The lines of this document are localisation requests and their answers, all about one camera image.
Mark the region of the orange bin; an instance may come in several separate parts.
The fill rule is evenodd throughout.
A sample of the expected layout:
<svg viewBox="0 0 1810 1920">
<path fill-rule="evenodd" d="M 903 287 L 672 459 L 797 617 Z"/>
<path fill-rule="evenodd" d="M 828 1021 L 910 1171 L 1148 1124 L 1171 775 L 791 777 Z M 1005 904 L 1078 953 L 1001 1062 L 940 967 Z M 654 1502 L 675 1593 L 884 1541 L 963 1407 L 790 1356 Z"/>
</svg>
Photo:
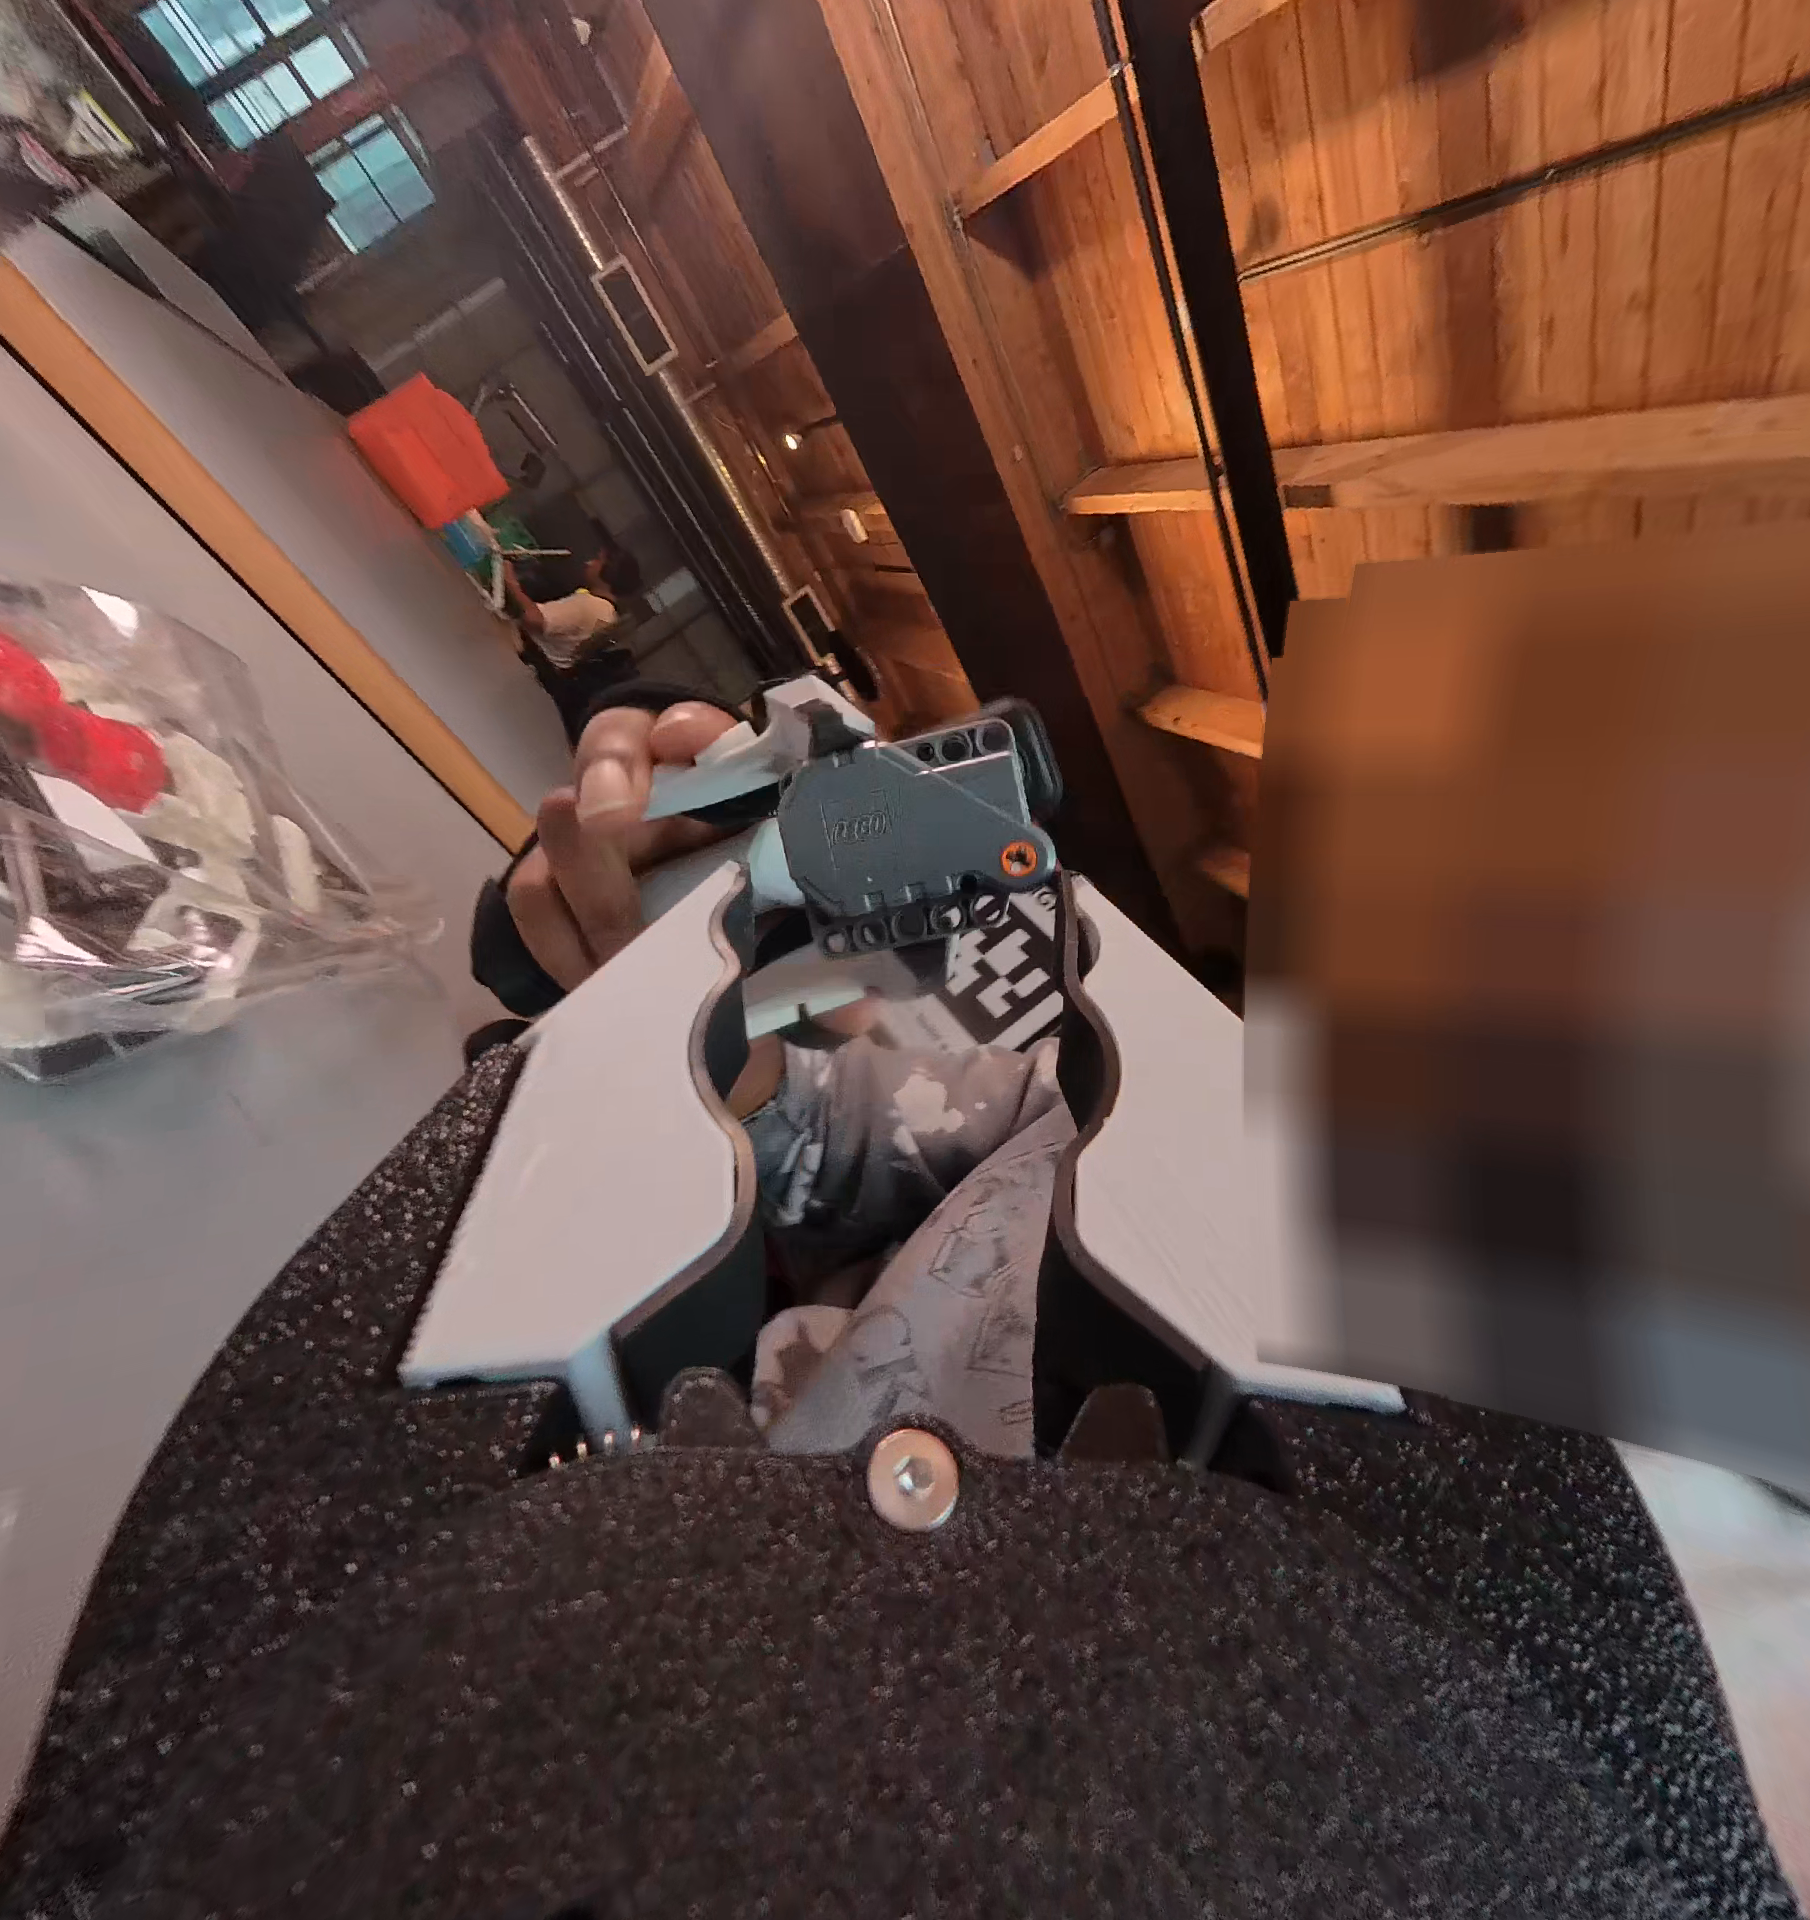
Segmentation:
<svg viewBox="0 0 1810 1920">
<path fill-rule="evenodd" d="M 428 531 L 501 503 L 511 489 L 473 413 L 426 372 L 345 415 L 377 482 Z"/>
</svg>

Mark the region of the metal air duct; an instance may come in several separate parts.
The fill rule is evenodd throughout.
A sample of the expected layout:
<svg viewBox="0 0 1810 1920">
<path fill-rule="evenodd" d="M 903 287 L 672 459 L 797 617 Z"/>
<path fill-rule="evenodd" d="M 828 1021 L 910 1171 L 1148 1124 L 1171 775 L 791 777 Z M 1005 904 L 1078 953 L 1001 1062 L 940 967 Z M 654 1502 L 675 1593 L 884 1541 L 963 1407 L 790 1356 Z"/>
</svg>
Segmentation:
<svg viewBox="0 0 1810 1920">
<path fill-rule="evenodd" d="M 531 133 L 482 133 L 475 175 L 555 358 L 739 643 L 772 675 L 847 683 L 831 607 L 699 413 L 677 329 L 636 253 L 595 231 Z"/>
</svg>

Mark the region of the clear bag of red white parts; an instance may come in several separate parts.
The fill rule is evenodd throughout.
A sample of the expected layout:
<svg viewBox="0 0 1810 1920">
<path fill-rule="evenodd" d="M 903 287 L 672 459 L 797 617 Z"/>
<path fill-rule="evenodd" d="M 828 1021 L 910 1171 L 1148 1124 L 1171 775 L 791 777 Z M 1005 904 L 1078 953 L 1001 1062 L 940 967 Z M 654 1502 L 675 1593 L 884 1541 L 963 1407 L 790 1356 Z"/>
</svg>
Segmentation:
<svg viewBox="0 0 1810 1920">
<path fill-rule="evenodd" d="M 290 779 L 245 664 L 0 573 L 0 1070 L 57 1083 L 416 971 L 441 917 Z"/>
</svg>

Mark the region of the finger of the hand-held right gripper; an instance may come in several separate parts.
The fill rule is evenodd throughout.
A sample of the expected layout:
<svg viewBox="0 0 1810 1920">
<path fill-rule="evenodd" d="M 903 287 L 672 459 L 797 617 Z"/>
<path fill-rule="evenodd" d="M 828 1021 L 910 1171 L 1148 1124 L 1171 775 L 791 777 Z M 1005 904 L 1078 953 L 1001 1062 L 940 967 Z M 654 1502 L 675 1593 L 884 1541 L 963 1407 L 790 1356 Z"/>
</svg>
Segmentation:
<svg viewBox="0 0 1810 1920">
<path fill-rule="evenodd" d="M 844 746 L 845 711 L 835 704 L 769 704 L 764 722 L 739 722 L 687 764 L 659 764 L 641 820 L 684 817 L 783 786 L 816 757 Z"/>
<path fill-rule="evenodd" d="M 780 1033 L 867 995 L 913 997 L 913 963 L 889 947 L 858 947 L 844 929 L 825 929 L 787 868 L 780 827 L 755 825 L 745 839 L 754 958 L 743 984 L 750 1040 Z"/>
</svg>

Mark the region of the person's right hand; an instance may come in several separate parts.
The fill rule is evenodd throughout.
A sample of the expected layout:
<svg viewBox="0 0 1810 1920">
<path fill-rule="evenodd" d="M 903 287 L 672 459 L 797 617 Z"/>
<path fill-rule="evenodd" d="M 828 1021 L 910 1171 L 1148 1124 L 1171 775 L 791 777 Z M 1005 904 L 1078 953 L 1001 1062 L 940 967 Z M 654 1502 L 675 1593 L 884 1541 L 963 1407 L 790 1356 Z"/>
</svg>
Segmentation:
<svg viewBox="0 0 1810 1920">
<path fill-rule="evenodd" d="M 655 773 L 692 764 L 735 724 L 735 711 L 651 681 L 591 706 L 565 779 L 473 910 L 470 969 L 508 1011 L 533 1015 L 580 987 L 644 929 L 651 872 L 737 833 L 735 824 L 647 817 Z"/>
</svg>

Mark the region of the paned window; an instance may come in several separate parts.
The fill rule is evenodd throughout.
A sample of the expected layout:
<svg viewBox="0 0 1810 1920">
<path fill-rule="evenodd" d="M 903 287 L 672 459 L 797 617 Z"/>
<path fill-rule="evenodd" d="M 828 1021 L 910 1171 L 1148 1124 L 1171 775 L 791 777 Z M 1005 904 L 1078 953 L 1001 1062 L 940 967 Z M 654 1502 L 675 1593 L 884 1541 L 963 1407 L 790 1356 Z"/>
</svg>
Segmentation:
<svg viewBox="0 0 1810 1920">
<path fill-rule="evenodd" d="M 357 258 L 437 204 L 422 135 L 397 102 L 397 54 L 373 50 L 380 4 L 148 1 L 129 24 L 211 132 L 219 156 L 284 145 L 315 186 L 328 244 Z"/>
</svg>

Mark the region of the grey table with wooden edge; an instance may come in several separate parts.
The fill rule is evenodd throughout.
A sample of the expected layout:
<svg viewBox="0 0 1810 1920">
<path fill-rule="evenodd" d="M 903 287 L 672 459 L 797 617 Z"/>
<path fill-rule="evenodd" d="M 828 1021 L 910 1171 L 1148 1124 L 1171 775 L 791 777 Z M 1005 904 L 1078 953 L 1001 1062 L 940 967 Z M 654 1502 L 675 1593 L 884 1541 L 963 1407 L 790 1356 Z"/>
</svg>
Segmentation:
<svg viewBox="0 0 1810 1920">
<path fill-rule="evenodd" d="M 0 344 L 504 849 L 569 757 L 501 623 L 171 251 L 101 202 L 0 251 Z"/>
</svg>

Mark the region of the black white marker sign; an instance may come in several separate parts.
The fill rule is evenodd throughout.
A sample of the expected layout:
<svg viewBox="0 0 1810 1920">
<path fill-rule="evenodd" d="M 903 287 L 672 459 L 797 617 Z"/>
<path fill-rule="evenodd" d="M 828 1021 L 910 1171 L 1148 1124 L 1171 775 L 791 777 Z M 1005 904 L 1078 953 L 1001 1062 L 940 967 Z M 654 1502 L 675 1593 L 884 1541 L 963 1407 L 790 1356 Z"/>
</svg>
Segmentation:
<svg viewBox="0 0 1810 1920">
<path fill-rule="evenodd" d="M 1015 894 L 998 922 L 958 935 L 921 1009 L 944 1047 L 1029 1051 L 1056 1038 L 1063 1018 L 1060 889 Z"/>
</svg>

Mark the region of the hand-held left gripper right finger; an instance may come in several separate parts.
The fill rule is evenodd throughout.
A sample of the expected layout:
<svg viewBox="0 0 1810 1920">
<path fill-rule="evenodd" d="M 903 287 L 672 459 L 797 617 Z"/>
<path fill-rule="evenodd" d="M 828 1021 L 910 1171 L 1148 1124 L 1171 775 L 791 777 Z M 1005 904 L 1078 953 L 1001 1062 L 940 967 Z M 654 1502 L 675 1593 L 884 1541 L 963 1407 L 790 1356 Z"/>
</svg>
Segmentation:
<svg viewBox="0 0 1810 1920">
<path fill-rule="evenodd" d="M 1085 876 L 1062 876 L 1056 931 L 1073 1131 L 1035 1280 L 1035 1452 L 1116 1428 L 1216 1464 L 1268 1405 L 1403 1425 L 1396 1385 L 1261 1352 L 1295 1304 L 1284 1153 L 1245 1119 L 1242 1015 Z"/>
</svg>

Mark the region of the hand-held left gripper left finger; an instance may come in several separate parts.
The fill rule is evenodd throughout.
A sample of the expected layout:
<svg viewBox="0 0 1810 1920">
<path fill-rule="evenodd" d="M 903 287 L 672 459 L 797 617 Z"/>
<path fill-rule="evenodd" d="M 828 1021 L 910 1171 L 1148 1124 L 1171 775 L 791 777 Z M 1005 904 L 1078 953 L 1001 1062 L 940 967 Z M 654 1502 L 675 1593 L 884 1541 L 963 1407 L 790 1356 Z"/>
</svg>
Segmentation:
<svg viewBox="0 0 1810 1920">
<path fill-rule="evenodd" d="M 748 1053 L 754 900 L 718 861 L 531 1027 L 397 1362 L 409 1389 L 559 1385 L 589 1441 L 755 1338 L 764 1240 L 726 1106 Z"/>
</svg>

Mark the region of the grey toy motor block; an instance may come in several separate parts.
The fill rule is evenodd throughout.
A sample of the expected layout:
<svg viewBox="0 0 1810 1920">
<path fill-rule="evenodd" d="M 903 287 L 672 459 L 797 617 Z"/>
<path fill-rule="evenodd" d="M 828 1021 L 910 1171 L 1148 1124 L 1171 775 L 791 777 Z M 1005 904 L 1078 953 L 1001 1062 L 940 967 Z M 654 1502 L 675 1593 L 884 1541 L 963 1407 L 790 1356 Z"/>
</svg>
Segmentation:
<svg viewBox="0 0 1810 1920">
<path fill-rule="evenodd" d="M 1063 799 L 1042 714 L 1024 700 L 905 739 L 855 733 L 824 702 L 797 709 L 806 755 L 780 786 L 783 864 L 824 958 L 851 960 L 1001 923 L 1050 888 Z"/>
</svg>

